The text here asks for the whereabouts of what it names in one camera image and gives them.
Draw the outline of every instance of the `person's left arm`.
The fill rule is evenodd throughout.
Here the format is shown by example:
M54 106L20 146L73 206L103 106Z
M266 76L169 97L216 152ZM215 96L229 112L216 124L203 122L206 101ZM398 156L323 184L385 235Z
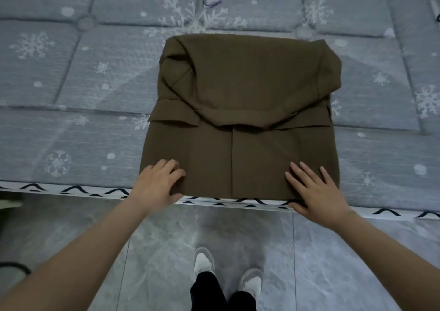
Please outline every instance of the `person's left arm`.
M169 191L184 175L175 160L160 160L155 166L147 166L123 202L13 287L0 300L0 310L87 310L142 220L182 197L170 196Z

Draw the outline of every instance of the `leg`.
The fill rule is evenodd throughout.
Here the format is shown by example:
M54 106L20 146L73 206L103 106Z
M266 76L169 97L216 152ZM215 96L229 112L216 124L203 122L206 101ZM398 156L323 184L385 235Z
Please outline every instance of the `leg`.
M230 311L256 311L256 299L261 293L263 272L252 268L243 274L239 290L232 295L228 307Z
M191 287L191 311L223 311L227 303L214 275L214 259L206 248L200 247L194 254L194 274L197 277Z

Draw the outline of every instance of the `pocket flap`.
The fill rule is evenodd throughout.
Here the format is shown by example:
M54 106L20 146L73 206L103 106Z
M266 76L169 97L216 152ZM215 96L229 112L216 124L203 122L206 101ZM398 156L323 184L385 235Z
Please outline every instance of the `pocket flap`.
M331 126L329 109L325 104L304 109L275 127L275 129L291 129L310 126Z
M159 99L148 121L177 121L198 126L200 116L183 101Z

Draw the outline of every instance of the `foot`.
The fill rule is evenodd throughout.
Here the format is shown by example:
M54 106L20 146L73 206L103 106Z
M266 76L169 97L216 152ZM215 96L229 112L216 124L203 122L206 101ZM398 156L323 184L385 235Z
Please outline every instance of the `foot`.
M194 253L194 275L197 278L202 272L211 272L214 274L214 258L206 247L199 247Z
M240 280L239 290L250 293L256 300L261 293L262 286L263 272L258 268L251 268L243 274Z

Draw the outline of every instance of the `brown jacket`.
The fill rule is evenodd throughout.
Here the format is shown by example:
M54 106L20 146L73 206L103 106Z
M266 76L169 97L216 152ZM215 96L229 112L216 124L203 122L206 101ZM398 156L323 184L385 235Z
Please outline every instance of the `brown jacket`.
M140 170L176 159L187 175L173 192L197 197L298 198L290 161L339 184L329 94L341 62L325 41L175 36L159 63Z

